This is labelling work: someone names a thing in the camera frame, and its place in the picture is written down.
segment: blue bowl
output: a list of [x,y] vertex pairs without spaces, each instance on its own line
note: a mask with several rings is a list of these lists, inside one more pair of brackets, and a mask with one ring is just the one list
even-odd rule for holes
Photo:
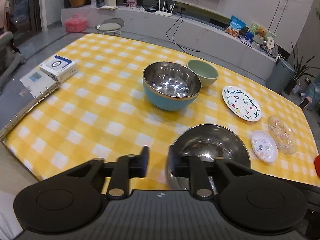
[[201,90],[198,76],[177,63],[153,63],[145,68],[142,80],[150,102],[168,111],[184,109],[198,97]]

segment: pink plastic container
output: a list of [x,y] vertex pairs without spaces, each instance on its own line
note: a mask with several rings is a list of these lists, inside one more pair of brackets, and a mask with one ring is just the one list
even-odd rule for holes
[[87,18],[75,14],[64,23],[66,31],[71,33],[83,32],[87,28]]

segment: tablecloth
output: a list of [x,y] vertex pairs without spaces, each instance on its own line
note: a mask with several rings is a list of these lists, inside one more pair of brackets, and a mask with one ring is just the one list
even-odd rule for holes
[[[39,179],[45,179],[95,157],[115,161],[150,146],[146,179],[131,179],[137,189],[168,189],[165,160],[168,147],[190,127],[215,123],[235,132],[248,148],[252,168],[265,174],[319,185],[313,160],[318,155],[302,110],[256,82],[213,64],[219,78],[202,89],[187,109],[168,112],[153,106],[142,86],[144,68],[156,61],[182,65],[191,55],[119,37],[88,34],[57,53],[78,64],[79,72],[33,109],[6,138],[7,146]],[[262,118],[245,121],[222,99],[222,89],[235,85],[260,104]],[[268,131],[268,118],[277,115],[294,131],[297,151],[279,151],[273,164],[259,160],[251,134]]]

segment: pink patterned plate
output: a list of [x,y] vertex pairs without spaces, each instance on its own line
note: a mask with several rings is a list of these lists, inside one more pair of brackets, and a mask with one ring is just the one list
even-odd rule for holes
[[222,90],[222,98],[231,111],[242,119],[249,122],[261,119],[260,106],[247,91],[235,86],[226,86]]
[[278,156],[278,149],[273,138],[263,130],[256,130],[252,134],[251,145],[259,159],[272,163]]

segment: notebook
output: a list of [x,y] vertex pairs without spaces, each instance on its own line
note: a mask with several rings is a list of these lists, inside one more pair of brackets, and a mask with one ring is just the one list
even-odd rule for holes
[[11,79],[0,96],[0,141],[33,107],[58,87],[39,68],[34,68],[21,79]]

